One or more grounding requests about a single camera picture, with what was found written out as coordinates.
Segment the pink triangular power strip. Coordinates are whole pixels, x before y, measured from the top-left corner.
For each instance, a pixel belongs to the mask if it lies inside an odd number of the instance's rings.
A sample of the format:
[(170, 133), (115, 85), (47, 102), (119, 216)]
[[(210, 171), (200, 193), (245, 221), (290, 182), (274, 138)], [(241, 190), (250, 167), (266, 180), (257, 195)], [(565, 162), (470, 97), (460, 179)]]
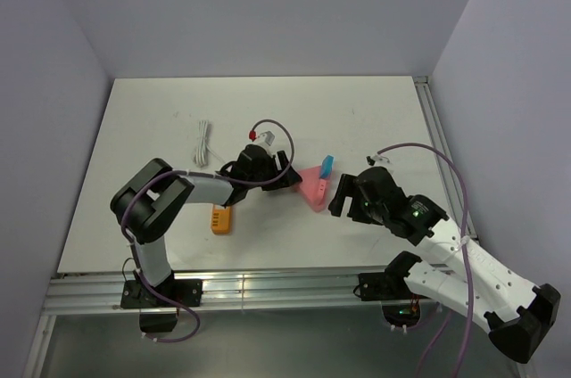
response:
[(301, 195), (307, 205), (316, 213), (320, 213), (327, 207), (327, 194), (331, 184), (325, 194), (318, 193), (320, 166), (299, 170), (298, 173), (302, 177), (302, 181), (295, 187), (295, 191)]

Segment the blue plug adapter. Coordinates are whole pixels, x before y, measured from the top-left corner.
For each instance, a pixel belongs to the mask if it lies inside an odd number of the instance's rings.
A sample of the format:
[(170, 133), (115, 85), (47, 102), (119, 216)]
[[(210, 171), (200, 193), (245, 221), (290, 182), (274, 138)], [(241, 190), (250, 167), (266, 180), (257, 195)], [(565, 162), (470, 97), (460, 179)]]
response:
[(334, 157), (331, 155), (327, 155), (321, 163), (319, 170), (319, 178), (329, 179), (333, 170), (333, 165), (334, 165)]

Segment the orange power strip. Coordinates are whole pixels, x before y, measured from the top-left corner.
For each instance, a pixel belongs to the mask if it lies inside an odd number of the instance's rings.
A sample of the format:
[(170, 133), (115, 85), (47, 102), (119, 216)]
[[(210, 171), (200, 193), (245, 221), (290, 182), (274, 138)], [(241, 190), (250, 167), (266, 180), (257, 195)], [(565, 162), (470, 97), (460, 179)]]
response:
[(231, 206), (213, 205), (211, 209), (211, 232), (215, 235), (231, 234), (233, 227), (233, 209)]

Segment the pink plug adapter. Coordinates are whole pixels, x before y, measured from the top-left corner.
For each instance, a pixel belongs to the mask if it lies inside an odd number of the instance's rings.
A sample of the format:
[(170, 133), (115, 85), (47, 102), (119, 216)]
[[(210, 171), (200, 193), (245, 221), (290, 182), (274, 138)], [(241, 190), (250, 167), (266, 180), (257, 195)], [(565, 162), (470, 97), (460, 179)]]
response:
[(328, 187), (329, 187), (329, 180), (320, 178), (318, 183), (318, 193), (325, 194), (327, 192)]

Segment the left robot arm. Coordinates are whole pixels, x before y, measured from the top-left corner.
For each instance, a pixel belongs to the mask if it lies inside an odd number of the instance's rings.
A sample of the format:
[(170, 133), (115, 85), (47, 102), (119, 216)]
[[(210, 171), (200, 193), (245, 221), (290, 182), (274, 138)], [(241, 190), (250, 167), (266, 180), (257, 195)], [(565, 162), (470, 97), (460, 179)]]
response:
[(246, 146), (236, 160), (212, 175), (173, 169), (165, 160), (150, 160), (110, 203), (128, 239), (136, 271), (145, 281), (142, 296), (163, 306), (174, 296), (174, 271), (164, 236), (187, 204), (226, 208), (242, 201), (254, 188), (269, 192), (294, 187), (302, 176), (286, 153), (275, 154), (256, 144)]

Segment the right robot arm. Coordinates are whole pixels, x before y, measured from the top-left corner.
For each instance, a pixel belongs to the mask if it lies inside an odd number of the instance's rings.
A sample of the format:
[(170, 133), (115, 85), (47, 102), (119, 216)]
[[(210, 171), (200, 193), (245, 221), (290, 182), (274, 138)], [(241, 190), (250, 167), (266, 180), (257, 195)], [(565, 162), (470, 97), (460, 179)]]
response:
[(328, 209), (358, 223), (382, 226), (415, 247), (402, 251), (380, 273), (359, 276), (364, 301), (435, 300), (484, 330), (504, 356), (526, 364), (555, 324), (561, 295), (501, 264), (469, 237), (444, 209), (422, 194), (407, 195), (389, 170), (372, 167), (340, 177)]

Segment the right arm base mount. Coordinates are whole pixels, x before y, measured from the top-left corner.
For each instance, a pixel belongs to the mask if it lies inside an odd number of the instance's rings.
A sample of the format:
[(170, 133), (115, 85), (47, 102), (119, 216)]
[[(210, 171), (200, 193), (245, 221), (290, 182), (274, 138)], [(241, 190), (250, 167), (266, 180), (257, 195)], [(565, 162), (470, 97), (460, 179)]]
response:
[(386, 272), (358, 274), (352, 293), (362, 302), (379, 302), (383, 319), (391, 331), (405, 333), (428, 321), (438, 309), (423, 313), (421, 301), (425, 297), (413, 293), (401, 278)]

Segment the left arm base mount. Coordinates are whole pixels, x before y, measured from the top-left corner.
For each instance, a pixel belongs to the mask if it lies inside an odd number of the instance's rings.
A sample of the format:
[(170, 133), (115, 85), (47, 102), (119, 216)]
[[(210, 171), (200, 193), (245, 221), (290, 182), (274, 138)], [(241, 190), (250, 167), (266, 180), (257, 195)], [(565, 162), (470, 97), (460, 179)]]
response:
[(178, 323), (180, 307), (167, 299), (188, 308), (199, 307), (203, 294), (201, 279), (171, 279), (153, 289), (157, 297), (139, 279), (127, 280), (121, 294), (120, 308), (139, 311), (139, 328), (151, 334), (170, 333)]

